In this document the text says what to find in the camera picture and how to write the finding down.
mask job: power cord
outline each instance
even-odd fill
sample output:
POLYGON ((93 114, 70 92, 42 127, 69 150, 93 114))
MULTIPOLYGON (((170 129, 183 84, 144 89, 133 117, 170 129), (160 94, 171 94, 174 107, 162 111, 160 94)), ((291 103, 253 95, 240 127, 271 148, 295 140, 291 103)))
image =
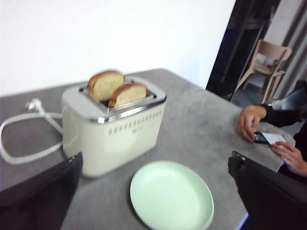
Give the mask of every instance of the power cord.
POLYGON ((42 102, 38 98, 34 98, 31 102, 27 103, 26 107, 28 108, 28 110, 36 110, 37 113, 21 114, 21 115, 10 117, 7 120, 5 120, 0 126, 1 156, 7 163, 10 163, 10 164, 24 164, 24 163, 38 160, 42 157, 45 157, 53 153, 54 151, 59 149, 63 144, 63 142, 61 141, 58 144, 44 151, 37 152, 32 155, 24 156, 24 157, 12 157, 10 154, 8 154, 2 143, 2 131, 4 127, 8 124, 11 124, 17 121, 33 119, 33 118, 45 118, 60 134, 63 134, 62 127, 53 119, 53 118, 62 119, 62 114, 46 113, 42 106, 42 102))

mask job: toaster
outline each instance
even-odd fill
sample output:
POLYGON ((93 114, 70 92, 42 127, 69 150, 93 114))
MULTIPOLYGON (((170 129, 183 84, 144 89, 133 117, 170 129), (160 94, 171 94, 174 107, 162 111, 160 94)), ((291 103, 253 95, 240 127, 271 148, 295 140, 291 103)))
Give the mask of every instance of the toaster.
POLYGON ((108 108, 80 84, 62 95, 63 150, 67 157, 82 152, 83 175, 101 176, 137 158, 156 144, 166 94, 140 77, 128 76, 125 83, 147 86, 145 99, 108 108))

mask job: mint green plate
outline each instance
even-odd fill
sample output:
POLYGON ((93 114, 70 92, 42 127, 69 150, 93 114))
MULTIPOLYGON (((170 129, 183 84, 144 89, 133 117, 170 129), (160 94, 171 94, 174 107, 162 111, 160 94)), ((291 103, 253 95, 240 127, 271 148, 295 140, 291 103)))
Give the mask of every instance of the mint green plate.
POLYGON ((156 161, 140 168, 130 185, 140 219, 154 230, 205 230, 214 205, 207 184, 190 168, 156 161))

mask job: white wall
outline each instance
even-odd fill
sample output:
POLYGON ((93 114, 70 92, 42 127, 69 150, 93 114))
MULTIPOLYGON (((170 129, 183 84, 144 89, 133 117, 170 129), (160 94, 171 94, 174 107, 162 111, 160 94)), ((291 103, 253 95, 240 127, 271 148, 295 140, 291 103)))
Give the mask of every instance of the white wall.
POLYGON ((166 68, 204 88, 235 0, 2 0, 1 95, 166 68))

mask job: curtain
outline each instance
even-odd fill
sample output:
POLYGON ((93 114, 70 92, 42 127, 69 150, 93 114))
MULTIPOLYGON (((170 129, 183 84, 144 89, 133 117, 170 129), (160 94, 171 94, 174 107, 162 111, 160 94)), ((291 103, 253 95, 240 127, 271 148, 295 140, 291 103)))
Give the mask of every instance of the curtain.
POLYGON ((283 43, 284 46, 292 48, 291 57, 287 60, 283 69, 283 76, 274 99, 284 98, 291 93, 296 81, 307 80, 307 1, 303 1, 301 8, 294 20, 293 26, 288 32, 283 43))

